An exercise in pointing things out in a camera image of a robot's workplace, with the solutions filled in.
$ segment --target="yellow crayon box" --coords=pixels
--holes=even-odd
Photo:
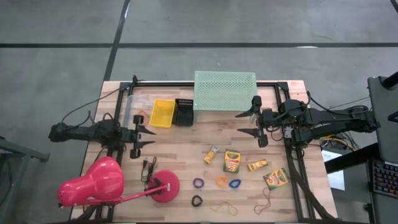
[[[224,171],[238,173],[240,163],[241,154],[239,151],[225,150]]]
[[[252,164],[248,164],[248,168],[250,171],[253,171],[258,168],[265,167],[266,165],[268,165],[268,162],[265,159],[263,159],[257,162],[253,162]]]
[[[216,156],[216,153],[218,152],[219,147],[218,146],[212,146],[210,151],[207,153],[205,156],[205,161],[210,164],[211,160]]]
[[[269,190],[275,189],[289,183],[290,179],[285,168],[281,168],[265,175],[264,180],[267,182]]]

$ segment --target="black rubber band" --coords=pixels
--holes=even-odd
[[[199,199],[199,202],[198,202],[198,203],[195,203],[195,199],[196,199],[196,198]],[[194,207],[199,207],[202,203],[203,203],[203,199],[202,199],[199,195],[193,196],[192,202],[191,202],[192,206],[194,206]]]

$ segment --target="orange rubber band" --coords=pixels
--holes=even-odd
[[[216,183],[219,187],[226,187],[228,185],[226,176],[219,175],[216,179]]]

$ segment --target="white paper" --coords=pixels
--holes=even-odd
[[[339,156],[341,156],[341,154],[322,150],[322,158],[324,162],[337,158]],[[344,171],[341,170],[332,174],[328,174],[328,179],[331,188],[345,190]]]

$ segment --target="wooden tabletop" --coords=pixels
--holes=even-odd
[[[292,99],[307,101],[304,82],[287,81]],[[120,82],[104,82],[101,96],[119,88]],[[273,88],[259,87],[258,95],[262,98],[263,108],[277,109]],[[102,119],[105,113],[114,113],[117,92],[98,103],[95,120]],[[143,114],[147,129],[157,135],[142,135],[142,140],[154,140],[156,143],[146,145],[138,159],[130,159],[129,150],[124,153],[122,170],[124,173],[124,193],[131,195],[143,191],[140,181],[142,161],[144,158],[152,161],[157,157],[155,172],[171,170],[180,179],[180,192],[169,203],[157,203],[150,197],[137,198],[115,206],[114,222],[294,222],[297,221],[291,184],[284,185],[271,192],[271,207],[260,215],[254,213],[257,204],[265,204],[267,200],[262,194],[267,187],[263,175],[273,170],[285,167],[289,172],[283,141],[274,141],[268,133],[269,145],[259,148],[257,141],[247,134],[240,133],[238,128],[250,128],[253,124],[249,118],[235,118],[237,112],[200,111],[191,127],[172,126],[170,129],[155,128],[148,124],[153,101],[155,99],[173,100],[175,98],[193,99],[193,87],[145,87],[134,88],[132,106],[129,113],[129,128],[134,129],[132,116]],[[124,119],[126,97],[124,98],[121,119]],[[282,137],[280,132],[274,133],[274,139]],[[203,161],[211,145],[220,147],[211,164]],[[241,168],[238,174],[223,172],[223,159],[226,149],[238,150],[241,153]],[[82,174],[93,163],[101,150],[96,142],[88,145]],[[249,172],[247,165],[261,159],[266,159],[269,165]],[[311,191],[319,202],[334,217],[337,217],[335,203],[331,194],[320,148],[309,146],[305,149],[305,167]],[[227,176],[228,180],[241,179],[238,189],[217,186],[215,179],[219,175]],[[194,178],[205,180],[204,188],[198,190],[192,185]],[[201,207],[193,207],[191,200],[194,195],[203,199]],[[300,191],[300,199],[305,217],[307,210],[305,197]],[[217,212],[210,209],[211,205],[227,201],[238,209],[238,214],[232,216],[227,207],[221,207]],[[81,207],[73,209],[72,217],[82,213]]]

